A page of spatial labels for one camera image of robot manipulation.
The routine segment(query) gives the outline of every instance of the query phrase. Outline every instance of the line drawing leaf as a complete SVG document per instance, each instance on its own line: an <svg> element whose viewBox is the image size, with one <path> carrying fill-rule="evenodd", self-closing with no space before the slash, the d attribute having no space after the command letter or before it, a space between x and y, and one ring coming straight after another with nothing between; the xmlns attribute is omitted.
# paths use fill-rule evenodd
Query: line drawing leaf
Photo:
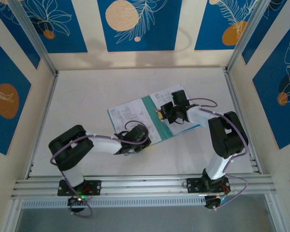
<svg viewBox="0 0 290 232"><path fill-rule="evenodd" d="M71 21L72 15L57 10L57 0L23 0L20 3L32 24L36 25L35 28L39 34L49 30L51 32L57 31L67 36L70 35L70 30L64 23ZM0 11L6 18L19 25L7 4L0 2Z"/></svg>
<svg viewBox="0 0 290 232"><path fill-rule="evenodd" d="M229 25L234 26L237 32L237 38L242 35L243 22L250 16L255 9L259 0L248 0L244 3L243 7L238 5L237 0L218 0L216 3L220 7L220 12L224 18L227 18Z"/></svg>
<svg viewBox="0 0 290 232"><path fill-rule="evenodd" d="M130 3L136 9L138 13L138 23L131 28L130 30L126 31L117 31L117 35L115 37L119 37L116 44L128 39L131 41L132 39L139 37L142 38L144 34L148 30L150 30L151 24L155 25L155 17L154 13L161 10L168 0L164 0L163 4L158 8L157 3L161 0L131 0ZM129 14L131 10L127 10L124 13Z"/></svg>
<svg viewBox="0 0 290 232"><path fill-rule="evenodd" d="M285 0L278 0L278 1L277 0L276 1L271 0L270 3L269 3L269 5L268 5L268 7L266 8L263 16L266 19L268 19L269 18L270 11L278 11L281 8L281 6L283 5L284 1Z"/></svg>

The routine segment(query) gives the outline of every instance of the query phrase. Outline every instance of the white platform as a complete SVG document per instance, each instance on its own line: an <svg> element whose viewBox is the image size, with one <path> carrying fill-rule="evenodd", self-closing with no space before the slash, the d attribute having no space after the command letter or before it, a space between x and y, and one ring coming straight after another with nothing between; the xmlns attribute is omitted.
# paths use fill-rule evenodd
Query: white platform
<svg viewBox="0 0 290 232"><path fill-rule="evenodd" d="M107 109L181 84L188 95L218 102L217 112L234 111L222 68L118 69L61 71L34 156L30 176L59 176L49 163L48 144L76 124L112 135ZM206 128L197 128L129 156L88 153L84 175L200 174L214 150ZM236 159L229 173L252 172L249 157Z"/></svg>

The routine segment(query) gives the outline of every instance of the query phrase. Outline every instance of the wall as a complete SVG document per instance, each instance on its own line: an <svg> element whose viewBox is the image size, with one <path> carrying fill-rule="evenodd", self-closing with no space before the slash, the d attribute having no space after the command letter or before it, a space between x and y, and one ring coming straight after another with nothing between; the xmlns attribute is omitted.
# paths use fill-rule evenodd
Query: wall
<svg viewBox="0 0 290 232"><path fill-rule="evenodd" d="M23 0L20 4L55 67L75 70L224 67L257 1ZM5 25L20 29L8 7L0 3L3 7L0 17ZM25 35L10 31L25 47Z"/></svg>
<svg viewBox="0 0 290 232"><path fill-rule="evenodd" d="M15 180L22 179L42 120L53 77L41 61L35 69L0 20L0 46L31 83L30 92L6 155L0 153L0 225Z"/></svg>
<svg viewBox="0 0 290 232"><path fill-rule="evenodd" d="M265 172L269 172L272 175L277 192L283 202L283 208L287 212L286 218L290 221L290 144L284 148L278 148L262 103L252 82L254 76L289 28L290 0L285 3L248 64L246 65L242 58L236 61L234 68L231 70L231 78L234 81L240 104L243 106L244 119L254 138L258 157L264 164ZM268 74L268 89L264 91L270 92L272 89L271 84L274 82L276 67L273 66L272 69L273 72Z"/></svg>

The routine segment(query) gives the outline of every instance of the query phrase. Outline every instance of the enclosure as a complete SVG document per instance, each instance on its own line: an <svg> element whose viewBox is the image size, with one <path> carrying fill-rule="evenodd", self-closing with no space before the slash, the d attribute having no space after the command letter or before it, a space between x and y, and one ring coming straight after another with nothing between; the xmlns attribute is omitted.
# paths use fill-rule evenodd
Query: enclosure
<svg viewBox="0 0 290 232"><path fill-rule="evenodd" d="M215 155L209 129L165 136L153 119L151 96L179 84L216 101L215 112L236 112L248 137L249 154L226 171L248 186L229 178L217 210L204 207L213 194L185 185ZM74 125L114 134L110 110L123 104L124 122L153 120L157 143L89 151L79 166L101 181L93 217L70 215L48 145ZM80 225L290 231L290 0L0 0L0 231Z"/></svg>

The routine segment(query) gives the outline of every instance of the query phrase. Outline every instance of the purple cable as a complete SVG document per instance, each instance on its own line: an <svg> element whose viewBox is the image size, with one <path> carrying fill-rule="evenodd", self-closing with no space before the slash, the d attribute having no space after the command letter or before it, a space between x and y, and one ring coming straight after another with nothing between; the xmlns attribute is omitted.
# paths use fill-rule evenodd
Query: purple cable
<svg viewBox="0 0 290 232"><path fill-rule="evenodd" d="M211 113L211 114L213 114L213 115L216 115L216 116L219 116L219 117L222 117L224 120L226 120L232 127L233 127L233 129L236 131L236 133L238 134L238 136L240 137L240 139L241 139L241 141L242 141L242 143L244 144L244 147L245 147L245 152L244 153L242 153L242 154L239 154L239 155L236 155L236 156L233 156L232 158L230 158L229 159L229 161L228 161L228 163L226 164L226 166L224 167L224 169L223 169L223 172L225 172L226 170L227 170L227 168L228 168L228 166L230 165L230 163L232 162L232 160L233 159L235 159L235 158L238 158L238 157L241 157L241 156L244 156L244 155L246 155L246 154L248 154L249 153L249 148L248 148L248 145L247 145L247 143L246 143L246 141L245 141L245 139L244 139L244 137L242 136L242 134L240 133L240 131L238 130L238 128L227 118L227 117L225 117L224 115L221 115L221 114L219 114L219 113L214 113L214 112L212 112L212 111L210 111L210 110L206 110L206 109L200 109L200 110L202 110L202 111L204 111L204 112L207 112L207 113Z"/></svg>
<svg viewBox="0 0 290 232"><path fill-rule="evenodd" d="M192 98L192 99L189 99L189 101L192 101L192 100L205 100L205 101L209 101L209 102L212 102L212 103L215 104L215 105L199 105L200 107L212 107L212 108L215 108L215 107L218 106L217 102L215 102L214 100L208 99L208 98Z"/></svg>
<svg viewBox="0 0 290 232"><path fill-rule="evenodd" d="M142 122L140 122L140 121L136 121L136 120L131 120L131 121L127 122L127 123L125 124L125 126L124 126L125 129L127 129L127 125L128 125L129 123L131 123L131 122L137 122L137 123L141 124L141 125L144 126L144 127L147 129L147 131L149 132L147 126L146 126L144 123L142 123ZM104 136L104 135L93 135L93 134L85 135L85 136L79 137L79 138L77 138L77 139L74 139L73 141L71 141L71 142L69 142L68 144L66 144L65 146L63 146L59 151L57 151L57 152L52 156L52 158L50 159L50 163L53 164L53 165L55 165L55 166L57 166L57 164L54 163L54 159L57 157L57 155L59 155L61 152L63 152L65 149L67 149L67 148L68 148L69 146L71 146L72 144L77 143L78 141L83 140L83 139L86 139L86 138L103 138L103 139L115 140L115 141L117 141L117 142L126 143L126 144L139 145L139 144L142 144L142 143L144 143L144 142L147 141L147 139L148 139L148 135L147 135L147 137L146 137L143 141L140 141L140 142L130 142L130 141L121 140L121 139L113 138L113 137L110 137L110 136ZM73 188L73 186L70 184L70 182L68 181L68 179L67 179L67 177L65 176L65 174L64 174L62 171L60 171L60 172L61 172L61 174L62 174L64 180L66 181L67 185L69 186L69 188L70 188L70 189L75 193L75 195L76 195L78 198L82 199L82 202L83 202L83 203L88 207L88 209L90 210L90 214L88 214L88 215L80 215L80 214L76 214L76 213L72 212L72 210L71 210L72 207L70 207L70 211L71 211L71 213L72 213L73 215L77 216L77 217L80 217L80 218L89 218L89 217L91 217L91 216L92 216L92 208L90 207L90 205L89 205L89 204L87 203L87 201L85 201L85 199L83 199L83 198L81 197L81 195L78 194L78 192Z"/></svg>
<svg viewBox="0 0 290 232"><path fill-rule="evenodd" d="M235 198L237 198L239 195L241 195L246 190L246 188L248 186L248 182L245 179L243 179L243 178L236 177L236 176L233 176L233 175L228 175L228 174L226 174L226 177L243 180L245 182L245 187L239 193L237 193L233 198L231 198L229 201L227 201L224 204L216 207L215 210L217 210L217 209L225 206L227 203L230 203L231 201L233 201Z"/></svg>

